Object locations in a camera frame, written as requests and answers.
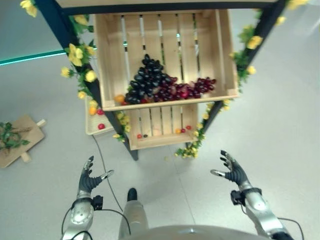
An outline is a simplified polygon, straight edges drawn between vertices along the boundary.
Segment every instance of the wooden box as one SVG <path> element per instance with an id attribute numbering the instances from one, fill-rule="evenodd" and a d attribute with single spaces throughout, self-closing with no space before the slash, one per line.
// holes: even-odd
<path id="1" fill-rule="evenodd" d="M 104 111 L 213 102 L 237 96 L 236 66 L 227 9 L 95 14 L 94 32 Z M 201 98 L 119 105 L 141 60 L 148 53 L 164 72 L 188 83 L 216 79 L 215 90 Z"/>

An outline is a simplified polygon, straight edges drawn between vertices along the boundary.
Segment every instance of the gray floor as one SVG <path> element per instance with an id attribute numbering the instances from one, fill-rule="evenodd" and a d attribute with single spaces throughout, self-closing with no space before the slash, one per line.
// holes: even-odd
<path id="1" fill-rule="evenodd" d="M 319 11 L 309 5 L 285 13 L 286 22 L 272 31 L 252 63 L 257 74 L 230 110 L 218 115 L 197 159 L 173 157 L 179 145 L 171 145 L 141 150 L 139 161 L 133 161 L 113 132 L 97 136 L 107 168 L 115 170 L 110 182 L 120 204 L 136 187 L 150 227 L 216 225 L 255 233 L 230 201 L 236 186 L 209 173 L 224 169 L 219 161 L 224 149 L 262 188 L 277 216 L 299 221 L 305 239 L 319 239 Z M 235 43 L 252 19 L 251 10 L 232 11 Z M 67 64 L 65 56 L 56 56 L 0 67 L 0 121 L 24 113 L 47 120 L 45 139 L 29 151 L 32 161 L 19 159 L 0 169 L 2 240 L 59 239 L 86 159 L 94 155 L 93 174 L 103 173 L 98 149 L 85 135 L 76 81 L 59 77 Z M 106 182 L 93 191 L 97 194 L 104 196 L 105 208 L 117 209 Z M 116 239 L 120 220 L 112 212 L 96 213 L 93 239 Z M 294 239 L 301 239 L 294 223 L 285 225 Z"/>

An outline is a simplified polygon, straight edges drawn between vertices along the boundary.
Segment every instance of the fruit display stand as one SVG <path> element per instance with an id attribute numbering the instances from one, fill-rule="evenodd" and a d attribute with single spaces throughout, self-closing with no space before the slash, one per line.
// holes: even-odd
<path id="1" fill-rule="evenodd" d="M 283 11 L 285 0 L 36 0 L 36 4 L 63 48 L 79 44 L 68 15 L 94 14 L 100 79 L 85 85 L 137 160 L 137 149 L 192 141 L 188 132 L 175 135 L 174 124 L 181 119 L 183 127 L 188 119 L 195 128 L 196 104 L 214 101 L 203 126 L 204 131 L 208 129 L 222 100 L 237 96 L 236 68 L 248 67 Z M 227 10 L 235 8 L 262 9 L 254 35 L 263 39 L 257 48 L 244 49 L 247 63 L 236 67 L 229 57 L 232 43 Z M 201 98 L 117 105 L 114 96 L 126 93 L 144 53 L 159 59 L 164 72 L 182 83 L 198 77 L 215 78 L 215 90 Z M 125 110 L 134 125 L 130 142 L 117 119 L 120 110 Z M 148 137 L 137 139 L 137 133 Z"/>
<path id="2" fill-rule="evenodd" d="M 104 114 L 103 115 L 89 114 L 90 100 L 92 100 L 92 98 L 90 96 L 86 96 L 84 99 L 85 133 L 87 135 L 98 135 L 98 134 L 103 134 L 103 133 L 106 133 L 106 132 L 112 130 L 113 127 Z M 99 124 L 104 124 L 104 128 L 99 129 L 98 128 Z"/>

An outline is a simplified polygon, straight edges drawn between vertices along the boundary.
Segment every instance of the orange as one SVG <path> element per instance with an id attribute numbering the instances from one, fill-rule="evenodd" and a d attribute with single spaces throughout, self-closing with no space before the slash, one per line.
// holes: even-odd
<path id="1" fill-rule="evenodd" d="M 95 115 L 97 113 L 97 109 L 94 106 L 89 107 L 89 114 Z"/>
<path id="2" fill-rule="evenodd" d="M 117 103 L 123 103 L 125 101 L 125 96 L 119 94 L 113 98 Z"/>

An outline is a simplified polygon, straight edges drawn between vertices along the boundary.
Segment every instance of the red cherry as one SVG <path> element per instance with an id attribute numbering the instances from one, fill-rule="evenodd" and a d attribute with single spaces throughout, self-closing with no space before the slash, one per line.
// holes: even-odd
<path id="1" fill-rule="evenodd" d="M 101 108 L 99 108 L 99 109 L 96 111 L 96 113 L 97 113 L 98 115 L 104 115 L 104 114 L 105 114 L 105 112 L 104 112 Z"/>
<path id="2" fill-rule="evenodd" d="M 98 129 L 104 129 L 106 126 L 103 124 L 103 123 L 100 123 L 99 125 L 98 125 Z"/>

